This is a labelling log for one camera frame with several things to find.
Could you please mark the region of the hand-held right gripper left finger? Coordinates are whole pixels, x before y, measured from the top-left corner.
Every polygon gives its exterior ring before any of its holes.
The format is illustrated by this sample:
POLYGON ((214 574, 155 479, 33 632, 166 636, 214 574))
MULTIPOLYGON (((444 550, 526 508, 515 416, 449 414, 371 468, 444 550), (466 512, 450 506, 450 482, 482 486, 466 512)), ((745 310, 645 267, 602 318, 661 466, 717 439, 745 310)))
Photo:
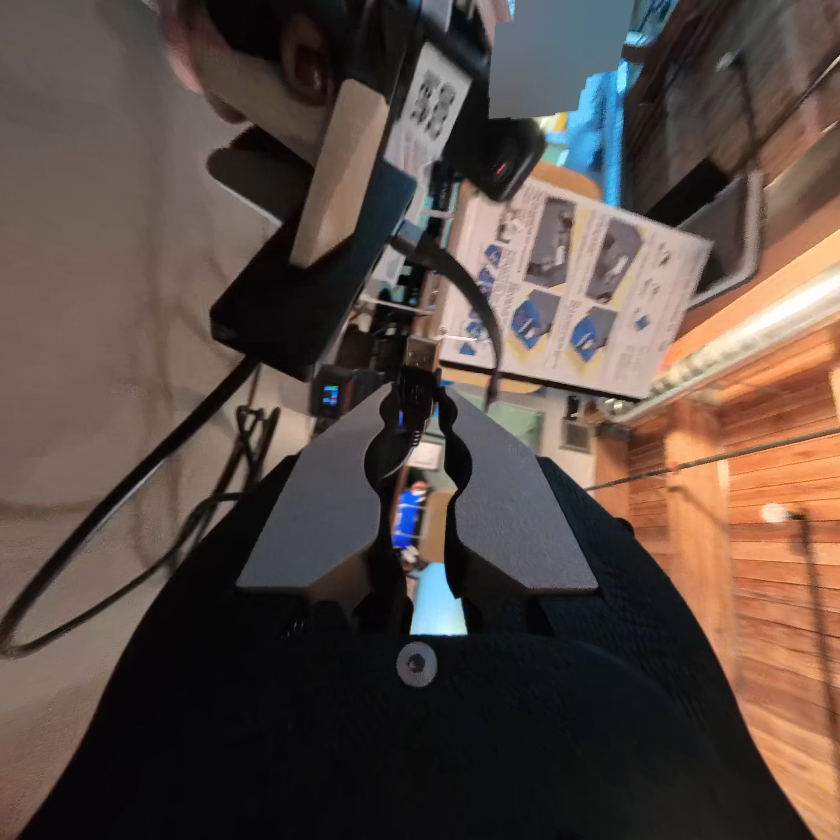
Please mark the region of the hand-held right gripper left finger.
POLYGON ((237 588, 335 602, 351 616, 364 602, 385 616, 406 609, 406 581, 385 524, 382 473, 368 456, 398 420, 398 389, 382 385, 299 454, 237 588))

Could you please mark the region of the black battery charger case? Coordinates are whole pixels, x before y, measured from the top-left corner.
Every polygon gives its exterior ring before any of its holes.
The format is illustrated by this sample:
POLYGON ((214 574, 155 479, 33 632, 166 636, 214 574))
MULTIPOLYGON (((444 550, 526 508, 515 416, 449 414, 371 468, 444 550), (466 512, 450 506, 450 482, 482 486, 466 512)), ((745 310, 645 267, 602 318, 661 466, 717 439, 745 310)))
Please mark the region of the black battery charger case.
POLYGON ((308 412, 318 421, 334 422, 348 410, 354 369, 324 364, 311 382, 308 412))

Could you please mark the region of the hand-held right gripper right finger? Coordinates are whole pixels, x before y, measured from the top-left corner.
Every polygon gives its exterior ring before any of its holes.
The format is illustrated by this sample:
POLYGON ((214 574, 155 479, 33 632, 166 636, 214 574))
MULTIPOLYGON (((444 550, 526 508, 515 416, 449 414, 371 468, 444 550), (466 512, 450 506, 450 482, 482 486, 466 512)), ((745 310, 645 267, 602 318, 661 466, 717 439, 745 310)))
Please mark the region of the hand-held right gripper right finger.
POLYGON ((443 388, 438 422, 448 504, 444 565, 465 601, 590 595, 598 584, 537 456, 461 394, 443 388))

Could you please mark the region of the black usb hub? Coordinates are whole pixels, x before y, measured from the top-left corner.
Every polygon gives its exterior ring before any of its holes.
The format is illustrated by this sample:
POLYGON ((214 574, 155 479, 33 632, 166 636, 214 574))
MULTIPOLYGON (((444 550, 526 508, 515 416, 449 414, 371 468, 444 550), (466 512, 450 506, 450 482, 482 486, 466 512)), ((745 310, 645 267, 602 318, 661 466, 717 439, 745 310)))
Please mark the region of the black usb hub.
POLYGON ((302 205, 209 311, 215 341, 300 382, 311 382, 413 198, 416 181, 376 164, 355 232, 309 268, 291 264, 302 205))

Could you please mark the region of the grey rounded panel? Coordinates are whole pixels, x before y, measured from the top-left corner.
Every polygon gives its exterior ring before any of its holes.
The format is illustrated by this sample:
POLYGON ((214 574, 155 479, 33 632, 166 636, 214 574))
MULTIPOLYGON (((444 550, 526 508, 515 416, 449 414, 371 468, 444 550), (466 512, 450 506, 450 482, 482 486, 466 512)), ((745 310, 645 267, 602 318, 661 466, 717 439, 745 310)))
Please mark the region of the grey rounded panel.
POLYGON ((692 312, 741 288, 755 277, 763 248, 764 173, 735 177, 714 198, 678 226, 711 242, 687 311, 692 312))

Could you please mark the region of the person's left hand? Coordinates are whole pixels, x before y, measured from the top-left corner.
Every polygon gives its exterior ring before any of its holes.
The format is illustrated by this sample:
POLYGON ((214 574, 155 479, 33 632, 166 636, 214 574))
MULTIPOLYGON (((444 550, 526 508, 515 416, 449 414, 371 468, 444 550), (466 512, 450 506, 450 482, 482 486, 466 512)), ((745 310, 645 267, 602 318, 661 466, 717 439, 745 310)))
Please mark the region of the person's left hand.
POLYGON ((333 104, 340 40, 330 25, 308 13, 306 2, 178 1, 156 6, 175 75, 226 123, 251 118, 204 85, 197 64, 204 49, 275 61, 294 98, 310 106, 333 104))

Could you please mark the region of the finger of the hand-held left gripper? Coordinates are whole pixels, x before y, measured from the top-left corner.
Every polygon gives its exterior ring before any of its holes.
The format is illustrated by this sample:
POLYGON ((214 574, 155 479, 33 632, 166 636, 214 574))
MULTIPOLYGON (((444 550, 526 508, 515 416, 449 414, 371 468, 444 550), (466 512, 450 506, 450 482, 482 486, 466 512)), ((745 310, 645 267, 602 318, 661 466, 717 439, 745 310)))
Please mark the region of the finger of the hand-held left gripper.
POLYGON ((274 225, 306 201, 314 168, 266 131, 252 126, 206 158, 215 183, 274 225))
POLYGON ((388 114, 381 93, 354 79, 342 83, 291 248, 292 266, 309 268, 354 233, 388 114))

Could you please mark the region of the silver ceiling duct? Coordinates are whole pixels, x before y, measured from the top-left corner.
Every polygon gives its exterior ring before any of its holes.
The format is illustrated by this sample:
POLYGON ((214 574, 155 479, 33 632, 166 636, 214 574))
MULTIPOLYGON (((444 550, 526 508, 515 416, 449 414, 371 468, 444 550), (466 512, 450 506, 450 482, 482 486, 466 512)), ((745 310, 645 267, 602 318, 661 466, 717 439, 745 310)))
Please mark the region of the silver ceiling duct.
POLYGON ((839 264, 826 268, 798 290, 747 318, 671 365, 641 402, 605 398, 598 407, 605 420, 628 426, 806 334, 836 321, 839 314, 839 264))

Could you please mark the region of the wooden framed poster stand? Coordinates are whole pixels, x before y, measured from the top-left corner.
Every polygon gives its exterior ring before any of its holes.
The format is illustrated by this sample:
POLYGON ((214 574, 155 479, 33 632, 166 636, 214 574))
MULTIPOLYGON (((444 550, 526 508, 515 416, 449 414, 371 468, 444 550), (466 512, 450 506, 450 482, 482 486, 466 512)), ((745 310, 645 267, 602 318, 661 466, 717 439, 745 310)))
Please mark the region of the wooden framed poster stand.
POLYGON ((505 203, 464 184, 449 251, 497 318, 501 376, 640 402, 712 243, 529 178, 505 203))

